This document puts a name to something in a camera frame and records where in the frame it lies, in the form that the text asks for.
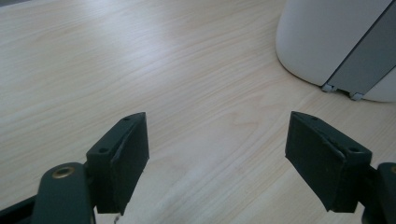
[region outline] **light wood grain surface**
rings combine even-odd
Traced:
[[[285,159],[291,110],[396,161],[396,104],[352,102],[276,58],[279,0],[35,0],[0,7],[0,209],[146,111],[150,160],[118,223],[361,223]],[[113,223],[116,215],[98,215]]]

